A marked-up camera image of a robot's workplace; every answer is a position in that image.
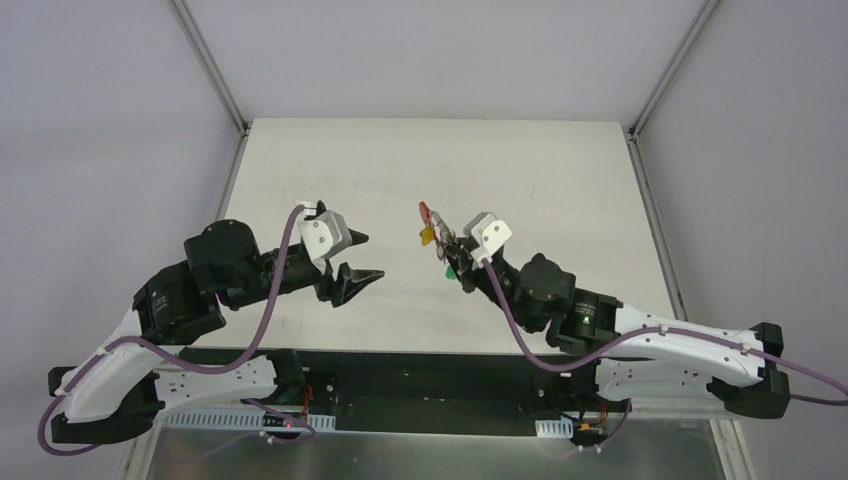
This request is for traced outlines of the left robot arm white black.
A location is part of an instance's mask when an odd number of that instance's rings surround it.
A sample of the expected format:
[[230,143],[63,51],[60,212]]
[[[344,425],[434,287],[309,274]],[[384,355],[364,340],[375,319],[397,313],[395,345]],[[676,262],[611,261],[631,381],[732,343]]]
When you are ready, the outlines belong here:
[[[42,446],[58,456],[122,443],[167,416],[207,403],[297,402],[305,375],[297,354],[259,350],[279,296],[313,289],[335,307],[383,277],[331,259],[367,241],[332,211],[287,221],[278,248],[261,252],[251,228],[225,219],[186,240],[185,259],[152,276],[104,343],[76,367],[48,375],[52,401],[39,422]],[[181,352],[224,328],[226,310],[262,304],[248,346],[225,364],[201,365]]]

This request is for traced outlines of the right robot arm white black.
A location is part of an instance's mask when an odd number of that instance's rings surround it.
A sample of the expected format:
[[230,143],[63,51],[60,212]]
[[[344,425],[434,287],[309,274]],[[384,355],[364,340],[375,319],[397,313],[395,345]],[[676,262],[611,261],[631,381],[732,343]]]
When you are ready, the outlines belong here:
[[436,251],[465,292],[479,292],[502,310],[521,350],[528,348],[524,333],[541,333],[549,347],[574,357],[567,393],[576,407],[702,397],[743,417],[784,416],[791,392],[776,365],[784,347],[779,326],[733,330],[665,318],[577,287],[573,274],[541,253],[517,269],[501,251],[477,262],[475,245],[458,237],[437,242]]

